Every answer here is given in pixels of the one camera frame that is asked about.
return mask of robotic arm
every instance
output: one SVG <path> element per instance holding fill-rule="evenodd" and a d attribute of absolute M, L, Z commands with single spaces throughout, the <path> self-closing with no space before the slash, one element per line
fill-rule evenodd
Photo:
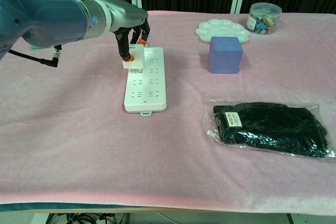
<path fill-rule="evenodd" d="M 53 63 L 40 63 L 56 67 L 61 45 L 111 31 L 123 61 L 132 61 L 129 32 L 134 30 L 132 44 L 141 34 L 138 43 L 145 45 L 150 32 L 147 18 L 144 9 L 121 0 L 0 0 L 0 60 L 7 52 L 34 60 L 11 50 L 23 37 L 33 46 L 55 46 Z"/>

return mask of pink fabric tablecloth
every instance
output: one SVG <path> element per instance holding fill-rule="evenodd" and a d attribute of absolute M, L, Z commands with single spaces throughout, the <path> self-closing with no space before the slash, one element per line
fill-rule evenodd
<path fill-rule="evenodd" d="M 65 45 L 57 69 L 0 62 L 0 203 L 79 202 L 336 215 L 336 163 L 220 145 L 206 134 L 207 98 L 319 103 L 336 140 L 336 16 L 283 14 L 250 36 L 238 74 L 211 74 L 211 18 L 150 12 L 149 45 L 163 47 L 167 109 L 123 107 L 127 70 L 113 34 Z M 30 51 L 51 58 L 51 49 Z"/>

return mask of floor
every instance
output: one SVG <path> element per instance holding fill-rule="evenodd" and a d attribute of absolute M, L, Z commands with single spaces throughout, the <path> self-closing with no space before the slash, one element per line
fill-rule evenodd
<path fill-rule="evenodd" d="M 214 213 L 164 213 L 164 215 L 180 224 L 290 224 L 285 214 L 242 214 L 233 212 Z M 0 214 L 1 224 L 42 224 L 31 223 L 33 214 Z M 336 224 L 333 216 L 294 216 L 294 224 Z M 131 214 L 130 224 L 169 224 L 157 213 Z"/>

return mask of white power strip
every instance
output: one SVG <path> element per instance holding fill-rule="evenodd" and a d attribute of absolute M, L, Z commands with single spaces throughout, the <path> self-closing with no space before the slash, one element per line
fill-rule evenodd
<path fill-rule="evenodd" d="M 163 48 L 144 48 L 144 68 L 128 72 L 124 105 L 127 112 L 142 116 L 166 109 Z"/>

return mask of product label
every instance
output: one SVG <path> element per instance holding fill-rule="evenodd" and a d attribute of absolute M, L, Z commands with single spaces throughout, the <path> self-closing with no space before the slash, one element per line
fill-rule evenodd
<path fill-rule="evenodd" d="M 246 26 L 250 30 L 254 30 L 254 28 L 256 27 L 256 20 L 252 18 L 250 15 L 248 16 Z"/>
<path fill-rule="evenodd" d="M 229 127 L 242 127 L 239 115 L 237 112 L 225 112 L 227 125 Z"/>

